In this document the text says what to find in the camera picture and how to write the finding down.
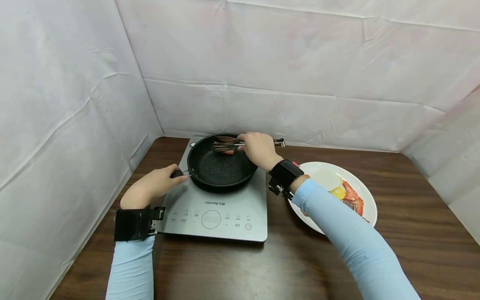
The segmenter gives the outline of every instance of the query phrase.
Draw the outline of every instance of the hand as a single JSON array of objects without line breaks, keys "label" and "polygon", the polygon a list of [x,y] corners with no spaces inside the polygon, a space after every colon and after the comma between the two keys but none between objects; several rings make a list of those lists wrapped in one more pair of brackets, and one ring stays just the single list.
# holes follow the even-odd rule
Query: hand
[{"label": "hand", "polygon": [[245,151],[247,157],[257,166],[269,172],[283,158],[275,152],[273,138],[260,132],[248,132],[238,136],[246,145],[239,149]]},{"label": "hand", "polygon": [[121,209],[143,209],[155,198],[165,195],[171,188],[187,180],[188,176],[170,178],[179,166],[173,164],[153,170],[134,183],[120,200]]}]

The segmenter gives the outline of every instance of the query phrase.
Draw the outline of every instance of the food on plate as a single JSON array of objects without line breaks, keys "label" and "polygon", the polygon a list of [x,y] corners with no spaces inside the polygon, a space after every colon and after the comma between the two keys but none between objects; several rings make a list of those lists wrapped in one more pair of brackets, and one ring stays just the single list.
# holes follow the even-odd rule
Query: food on plate
[{"label": "food on plate", "polygon": [[352,186],[342,177],[329,170],[322,169],[319,172],[312,174],[311,178],[319,185],[323,186],[335,198],[342,201],[360,216],[363,216],[363,199],[360,198]]},{"label": "food on plate", "polygon": [[326,169],[321,169],[310,176],[329,192],[342,184],[342,178],[340,176]]}]

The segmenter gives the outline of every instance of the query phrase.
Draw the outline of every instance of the white food slice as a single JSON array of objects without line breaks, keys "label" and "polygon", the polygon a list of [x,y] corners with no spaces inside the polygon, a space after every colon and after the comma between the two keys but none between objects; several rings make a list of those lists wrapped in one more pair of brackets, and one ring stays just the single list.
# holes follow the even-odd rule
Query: white food slice
[{"label": "white food slice", "polygon": [[342,179],[339,176],[337,176],[334,172],[325,169],[321,169],[314,174],[310,174],[310,178],[323,186],[327,191],[333,191],[342,185]]}]

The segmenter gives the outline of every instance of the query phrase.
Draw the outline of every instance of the meat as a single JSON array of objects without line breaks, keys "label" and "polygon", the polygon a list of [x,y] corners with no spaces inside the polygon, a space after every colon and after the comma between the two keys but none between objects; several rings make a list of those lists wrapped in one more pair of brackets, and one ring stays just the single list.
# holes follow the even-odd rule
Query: meat
[{"label": "meat", "polygon": [[221,154],[233,155],[235,153],[235,149],[227,150],[227,151],[219,151]]},{"label": "meat", "polygon": [[363,199],[359,197],[357,192],[352,188],[352,186],[345,180],[342,183],[345,188],[345,197],[343,198],[343,203],[348,207],[353,209],[360,216],[363,215]]}]

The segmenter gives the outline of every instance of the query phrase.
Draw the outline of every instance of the light blue sleeve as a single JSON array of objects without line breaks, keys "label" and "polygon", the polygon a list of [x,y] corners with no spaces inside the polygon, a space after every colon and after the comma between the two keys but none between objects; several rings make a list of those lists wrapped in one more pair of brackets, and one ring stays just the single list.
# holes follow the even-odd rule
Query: light blue sleeve
[{"label": "light blue sleeve", "polygon": [[340,252],[364,299],[420,299],[382,236],[327,190],[307,179],[292,202],[312,218]]},{"label": "light blue sleeve", "polygon": [[155,236],[118,241],[105,299],[153,299],[152,249]]}]

